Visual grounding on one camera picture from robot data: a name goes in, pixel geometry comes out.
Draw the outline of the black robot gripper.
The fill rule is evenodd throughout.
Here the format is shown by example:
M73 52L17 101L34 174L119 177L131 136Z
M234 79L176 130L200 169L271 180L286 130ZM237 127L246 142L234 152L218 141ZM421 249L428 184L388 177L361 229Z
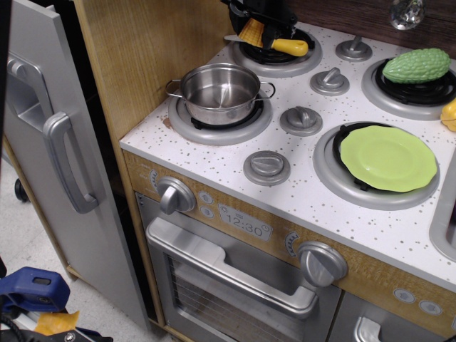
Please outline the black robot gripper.
M287 27L294 26L297 17L285 1L245 0L222 3L229 7L229 18L235 33L241 33L250 18L253 18L265 24L262 35L263 49L294 48L294 43L290 40L291 30Z

